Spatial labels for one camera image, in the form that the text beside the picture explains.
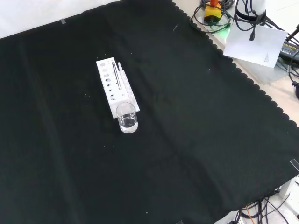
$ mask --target black tablecloth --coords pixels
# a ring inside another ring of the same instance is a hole
[[[0,40],[1,223],[211,224],[297,174],[296,124],[170,1],[65,21]],[[109,57],[134,134],[111,116]]]

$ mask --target paper sheet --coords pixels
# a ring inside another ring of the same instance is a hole
[[[238,22],[242,29],[250,28],[245,22]],[[269,27],[256,26],[255,39],[250,41],[250,31],[241,31],[232,25],[227,37],[224,55],[274,68],[287,32]]]

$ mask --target wire bundle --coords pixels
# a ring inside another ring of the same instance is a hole
[[[279,192],[279,190],[275,190],[274,193],[273,193],[272,195],[274,195],[274,194],[276,194],[276,193],[278,193],[278,192]],[[269,222],[268,222],[268,215],[271,214],[271,213],[273,213],[273,212],[275,212],[275,211],[277,211],[277,212],[281,215],[281,217],[286,221],[286,223],[289,224],[288,221],[286,220],[286,218],[281,214],[281,212],[280,212],[278,209],[279,209],[279,208],[286,202],[286,200],[289,198],[290,194],[289,194],[288,197],[281,203],[281,205],[280,205],[278,208],[276,208],[276,207],[269,201],[269,198],[270,198],[271,196],[266,196],[266,197],[264,197],[264,198],[261,198],[261,199],[257,200],[256,202],[252,202],[252,203],[248,204],[244,209],[241,209],[241,210],[237,213],[237,216],[236,216],[236,218],[235,218],[235,224],[237,224],[237,223],[239,222],[241,216],[242,216],[243,218],[246,218],[246,219],[251,219],[251,221],[252,221],[253,224],[255,224],[254,221],[253,221],[254,218],[257,218],[257,224],[263,224],[263,218],[265,217],[265,218],[266,218],[266,223],[269,224]],[[266,204],[265,204],[265,206],[263,207],[262,202],[263,202],[264,200],[266,200]],[[268,212],[268,204],[270,204],[270,205],[274,208],[273,211]],[[249,209],[252,209],[252,208],[254,208],[254,207],[256,207],[256,206],[257,206],[257,213],[254,214],[254,215],[250,215]]]
[[[193,27],[194,29],[196,29],[197,31],[201,32],[201,33],[204,33],[204,34],[214,34],[214,33],[218,33],[228,27],[230,27],[231,25],[231,21],[233,20],[233,17],[227,12],[228,9],[230,9],[234,3],[235,3],[235,0],[222,0],[222,1],[219,1],[219,4],[221,5],[221,8],[219,7],[216,7],[216,6],[211,6],[209,4],[210,0],[201,0],[201,4],[195,9],[194,13],[193,13],[193,16],[191,17],[190,19],[190,25],[191,27]],[[226,18],[228,19],[228,22],[225,23],[225,24],[222,24],[222,25],[219,25],[217,24],[217,22],[213,22],[211,24],[205,24],[205,23],[202,23],[200,22],[197,18],[196,18],[196,13],[201,9],[201,8],[205,8],[206,6],[210,6],[210,7],[214,7],[214,8],[217,8],[219,10],[221,10],[221,17],[220,17],[220,20],[223,18],[223,16],[226,16]],[[192,25],[193,23],[193,20],[192,19],[195,19],[199,24],[203,25],[203,26],[217,26],[217,27],[222,27],[218,30],[215,30],[215,31],[202,31],[201,29],[199,28],[196,28]]]

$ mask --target clear liquid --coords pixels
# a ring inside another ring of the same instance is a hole
[[[136,116],[125,119],[130,116],[131,116],[131,114],[125,114],[121,118],[120,127],[121,127],[122,132],[124,132],[124,133],[133,133],[138,128],[138,121],[136,119]]]

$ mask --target cable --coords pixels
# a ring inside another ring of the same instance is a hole
[[[292,59],[291,59],[291,61],[290,61],[290,64],[289,64],[289,68],[292,68],[292,64],[293,64],[294,58],[296,57],[297,54],[299,54],[299,51],[297,51],[297,52],[294,54],[294,56],[292,57]],[[296,81],[294,81],[294,80],[292,79],[292,77],[291,77],[291,69],[288,69],[288,73],[289,73],[289,77],[290,77],[290,79],[291,79],[291,81],[292,81],[292,85],[295,86],[295,87],[299,86],[299,83],[297,83]]]
[[[219,7],[215,7],[215,6],[211,6],[210,4],[208,4],[210,2],[210,0],[201,0],[201,4],[194,10],[194,14],[191,17],[191,19],[189,20],[189,24],[191,25],[192,28],[194,28],[195,30],[204,33],[204,34],[214,34],[214,33],[218,33],[228,27],[230,27],[230,22],[233,19],[233,17],[227,12],[227,9],[231,8],[233,6],[233,4],[235,3],[235,0],[222,0],[219,2],[219,4],[221,5],[221,8]],[[214,22],[212,24],[205,24],[200,22],[197,18],[196,18],[196,13],[201,9],[201,8],[205,8],[206,6],[211,6],[214,8],[217,8],[219,10],[221,10],[221,17],[220,20],[222,19],[223,16],[226,16],[226,18],[228,19],[228,22],[222,25],[217,24],[217,22]],[[194,27],[193,26],[193,18],[201,25],[203,26],[217,26],[217,27],[222,27],[218,30],[215,31],[202,31],[201,29]]]
[[[267,213],[266,215],[269,215],[269,214],[275,212],[277,209],[279,209],[279,208],[286,202],[286,200],[289,198],[290,195],[291,195],[291,193],[289,193],[288,197],[286,197],[286,199],[280,204],[280,206],[279,206],[278,208],[275,208],[275,207],[274,207],[275,210],[273,210],[273,211]]]
[[[249,217],[250,217],[250,219],[251,219],[252,223],[253,223],[253,224],[255,224],[255,223],[254,223],[254,221],[253,221],[253,219],[252,219],[252,217],[251,217],[251,215],[250,215],[250,212],[249,212],[249,210],[248,210],[248,207],[247,207],[247,205],[246,205],[246,210],[247,210],[247,213],[248,213],[248,215],[249,215]]]
[[[281,68],[279,65],[276,65],[277,67],[279,67],[280,69],[282,69],[282,70],[285,70],[285,71],[288,71],[288,68],[287,67],[285,67],[285,65],[284,64],[282,64],[281,62],[280,62],[280,60],[278,59],[277,60],[283,67],[284,67],[284,69],[283,68]],[[297,75],[297,74],[295,74],[295,73],[293,73],[293,72],[290,72],[293,76],[296,76],[296,77],[299,77],[299,75]]]
[[[284,202],[278,208],[276,208],[268,199],[266,199],[266,200],[270,203],[270,205],[272,205],[273,208],[275,208],[275,210],[273,210],[272,212],[277,211],[281,215],[281,217],[285,220],[285,222],[287,224],[289,224],[289,222],[286,220],[286,218],[283,216],[283,214],[281,214],[280,211],[278,210],[283,205]]]

